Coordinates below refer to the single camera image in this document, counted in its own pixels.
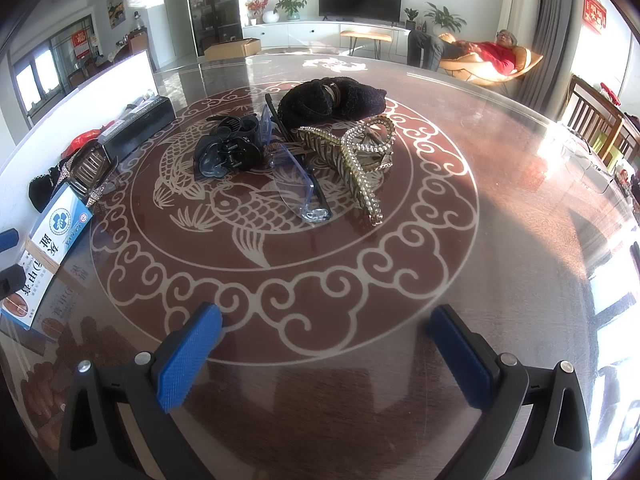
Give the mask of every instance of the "blue logo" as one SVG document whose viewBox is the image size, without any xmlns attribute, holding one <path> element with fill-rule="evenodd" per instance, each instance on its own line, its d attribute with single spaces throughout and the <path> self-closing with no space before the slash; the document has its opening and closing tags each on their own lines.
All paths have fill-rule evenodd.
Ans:
<svg viewBox="0 0 640 480">
<path fill-rule="evenodd" d="M 49 227 L 51 228 L 51 232 L 55 235 L 63 235 L 69 231 L 70 224 L 71 215 L 69 214 L 69 211 L 63 207 L 56 209 L 49 219 Z"/>
</svg>

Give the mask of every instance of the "elderly person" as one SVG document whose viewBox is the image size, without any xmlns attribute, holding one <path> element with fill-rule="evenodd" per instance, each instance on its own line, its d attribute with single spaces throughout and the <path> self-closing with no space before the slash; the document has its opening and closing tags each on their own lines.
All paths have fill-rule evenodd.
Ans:
<svg viewBox="0 0 640 480">
<path fill-rule="evenodd" d="M 409 33 L 406 63 L 410 66 L 420 66 L 420 53 L 424 49 L 422 68 L 436 72 L 440 59 L 457 59 L 475 52 L 483 61 L 490 61 L 500 74 L 509 75 L 513 72 L 516 63 L 516 57 L 511 49 L 517 44 L 518 41 L 508 30 L 498 32 L 495 43 L 491 41 L 447 43 L 437 36 L 412 30 Z"/>
</svg>

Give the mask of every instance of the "potted plant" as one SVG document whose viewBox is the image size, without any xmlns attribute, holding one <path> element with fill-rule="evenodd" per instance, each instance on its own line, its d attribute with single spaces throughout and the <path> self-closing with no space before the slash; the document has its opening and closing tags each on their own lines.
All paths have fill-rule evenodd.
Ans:
<svg viewBox="0 0 640 480">
<path fill-rule="evenodd" d="M 276 9 L 284 10 L 290 20 L 299 20 L 298 11 L 303 9 L 309 0 L 280 0 L 276 4 Z"/>
<path fill-rule="evenodd" d="M 432 3 L 427 3 L 433 7 L 433 9 L 429 12 L 425 12 L 424 15 L 427 18 L 431 18 L 434 25 L 439 27 L 438 30 L 436 30 L 436 27 L 433 27 L 433 33 L 436 36 L 445 32 L 444 29 L 447 29 L 450 32 L 460 32 L 460 30 L 462 30 L 462 25 L 466 25 L 466 21 L 463 20 L 459 14 L 451 14 L 447 7 L 442 7 L 442 10 L 440 10 Z"/>
<path fill-rule="evenodd" d="M 269 0 L 250 0 L 245 4 L 246 8 L 253 14 L 253 17 L 250 18 L 252 25 L 262 22 L 262 13 L 268 3 Z"/>
<path fill-rule="evenodd" d="M 407 7 L 404 10 L 404 13 L 409 18 L 408 20 L 406 20 L 404 22 L 404 28 L 407 29 L 407 30 L 414 30 L 415 29 L 415 21 L 414 20 L 418 16 L 418 10 L 412 9 L 411 7 Z"/>
</svg>

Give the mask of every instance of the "white cabinet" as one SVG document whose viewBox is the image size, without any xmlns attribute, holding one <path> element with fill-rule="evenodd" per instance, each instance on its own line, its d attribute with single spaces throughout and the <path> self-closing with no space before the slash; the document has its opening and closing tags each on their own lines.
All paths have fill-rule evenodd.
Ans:
<svg viewBox="0 0 640 480">
<path fill-rule="evenodd" d="M 379 27 L 365 23 L 345 22 L 277 22 L 267 25 L 252 25 L 242 29 L 245 38 L 257 38 L 263 49 L 296 46 L 317 46 L 339 48 L 346 53 L 349 38 L 341 37 L 345 30 L 386 34 L 391 42 L 382 41 L 380 59 L 406 63 L 406 45 L 409 31 L 398 27 Z M 373 40 L 358 38 L 354 56 L 374 57 Z"/>
<path fill-rule="evenodd" d="M 257 38 L 262 48 L 274 46 L 289 46 L 287 37 L 287 23 L 275 23 L 273 25 L 252 25 L 242 29 L 242 36 Z"/>
<path fill-rule="evenodd" d="M 396 41 L 396 54 L 406 56 L 406 45 L 410 30 L 398 30 L 398 41 Z"/>
<path fill-rule="evenodd" d="M 340 47 L 340 25 L 337 23 L 287 23 L 289 46 Z"/>
</svg>

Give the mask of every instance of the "red shirt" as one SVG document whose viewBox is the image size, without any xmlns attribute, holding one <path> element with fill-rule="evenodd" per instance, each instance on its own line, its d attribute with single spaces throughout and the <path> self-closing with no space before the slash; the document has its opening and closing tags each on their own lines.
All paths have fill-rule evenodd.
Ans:
<svg viewBox="0 0 640 480">
<path fill-rule="evenodd" d="M 516 67 L 516 57 L 510 48 L 504 48 L 490 41 L 477 43 L 483 61 L 491 61 L 494 68 L 502 75 L 509 75 Z"/>
</svg>

